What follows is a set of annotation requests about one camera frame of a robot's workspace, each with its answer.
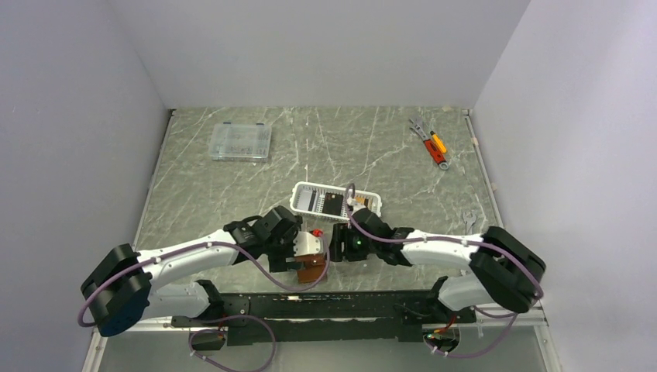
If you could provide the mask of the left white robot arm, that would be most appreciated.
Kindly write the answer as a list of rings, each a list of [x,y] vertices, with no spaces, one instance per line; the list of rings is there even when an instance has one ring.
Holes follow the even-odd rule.
[[[210,326],[225,315],[224,301],[209,280],[178,280],[215,267],[251,262],[272,283],[287,291],[273,274],[294,271],[307,291],[327,275],[330,253],[325,237],[302,231],[302,217],[284,206],[265,215],[232,221],[205,236],[154,250],[125,243],[112,248],[81,285],[85,303],[77,316],[81,327],[116,336],[143,319],[184,316]]]

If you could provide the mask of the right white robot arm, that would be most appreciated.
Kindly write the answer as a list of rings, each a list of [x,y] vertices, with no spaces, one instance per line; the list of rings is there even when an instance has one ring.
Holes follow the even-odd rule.
[[[457,311],[496,303],[513,313],[527,312],[544,291],[545,261],[506,229],[450,236],[412,227],[390,227],[367,208],[353,210],[347,223],[333,227],[329,245],[335,262],[377,256],[391,266],[447,266],[462,277],[442,277],[427,300],[432,319],[444,322]]]

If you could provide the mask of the brown leather card holder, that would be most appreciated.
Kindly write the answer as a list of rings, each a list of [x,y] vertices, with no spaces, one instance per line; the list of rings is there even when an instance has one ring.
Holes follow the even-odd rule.
[[[311,284],[317,280],[322,280],[328,269],[329,255],[327,253],[317,253],[295,257],[295,262],[301,265],[297,270],[298,282],[300,284]]]

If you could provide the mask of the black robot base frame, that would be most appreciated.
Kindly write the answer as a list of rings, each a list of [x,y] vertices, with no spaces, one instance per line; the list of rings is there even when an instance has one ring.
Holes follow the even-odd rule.
[[[207,322],[176,315],[174,328],[221,326],[230,346],[269,341],[265,321],[279,342],[395,339],[419,342],[434,328],[473,324],[469,309],[451,315],[439,309],[430,290],[306,293],[224,293],[224,309]]]

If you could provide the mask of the white striped card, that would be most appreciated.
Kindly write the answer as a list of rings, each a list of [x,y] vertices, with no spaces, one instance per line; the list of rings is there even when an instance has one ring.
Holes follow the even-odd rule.
[[[297,207],[306,212],[316,212],[320,193],[316,189],[302,188]]]

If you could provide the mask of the white plastic basket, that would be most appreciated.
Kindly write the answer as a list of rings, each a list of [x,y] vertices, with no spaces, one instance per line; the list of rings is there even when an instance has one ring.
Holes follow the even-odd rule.
[[[354,193],[343,187],[299,181],[292,189],[290,210],[294,213],[318,219],[346,222],[345,203],[349,198],[381,217],[383,202],[372,192],[356,190]]]

